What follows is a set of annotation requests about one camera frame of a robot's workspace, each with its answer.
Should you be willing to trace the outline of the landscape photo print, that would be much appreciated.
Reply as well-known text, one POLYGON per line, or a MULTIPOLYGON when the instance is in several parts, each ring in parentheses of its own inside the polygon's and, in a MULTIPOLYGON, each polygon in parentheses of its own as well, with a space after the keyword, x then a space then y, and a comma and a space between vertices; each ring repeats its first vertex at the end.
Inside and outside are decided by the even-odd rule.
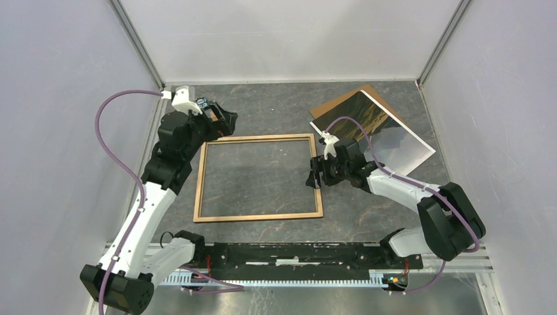
POLYGON ((363 89, 325 110, 313 124, 340 140, 355 139, 366 160, 377 158, 401 175, 409 175, 435 153, 387 106, 363 89))

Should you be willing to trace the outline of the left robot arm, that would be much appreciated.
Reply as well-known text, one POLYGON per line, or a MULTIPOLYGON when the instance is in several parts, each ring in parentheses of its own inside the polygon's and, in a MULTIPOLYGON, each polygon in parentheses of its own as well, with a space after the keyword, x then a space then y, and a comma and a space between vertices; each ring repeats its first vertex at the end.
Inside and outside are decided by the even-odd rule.
POLYGON ((237 119, 237 113, 205 98, 161 118, 158 141, 139 181, 135 210, 100 261, 86 264, 79 276, 101 314, 106 306, 125 314, 142 314, 156 287, 174 270, 205 262, 204 238, 190 232, 176 233, 151 257, 146 252, 162 217, 192 172, 193 157, 203 144, 231 136, 237 119))

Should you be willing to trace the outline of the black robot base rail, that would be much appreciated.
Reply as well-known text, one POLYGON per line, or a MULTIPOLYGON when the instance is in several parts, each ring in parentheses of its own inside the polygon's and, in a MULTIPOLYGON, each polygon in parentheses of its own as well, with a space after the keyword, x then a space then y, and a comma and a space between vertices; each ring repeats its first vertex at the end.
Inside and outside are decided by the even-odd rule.
POLYGON ((213 243, 187 266, 223 280, 367 280, 371 270, 421 270, 422 257, 398 257, 379 243, 213 243))

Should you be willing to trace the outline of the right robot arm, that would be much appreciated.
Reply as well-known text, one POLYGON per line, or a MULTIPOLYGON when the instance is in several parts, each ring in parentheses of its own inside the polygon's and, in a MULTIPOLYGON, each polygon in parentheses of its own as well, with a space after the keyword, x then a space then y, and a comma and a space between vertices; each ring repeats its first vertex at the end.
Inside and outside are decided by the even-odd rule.
POLYGON ((348 181, 366 193, 388 198, 418 214, 418 228, 399 229, 382 240, 381 263, 399 266, 406 257, 432 253, 451 261, 479 249, 486 228, 463 188, 448 182, 428 184, 369 161, 356 140, 322 137, 324 153, 310 159, 306 185, 314 189, 348 181))

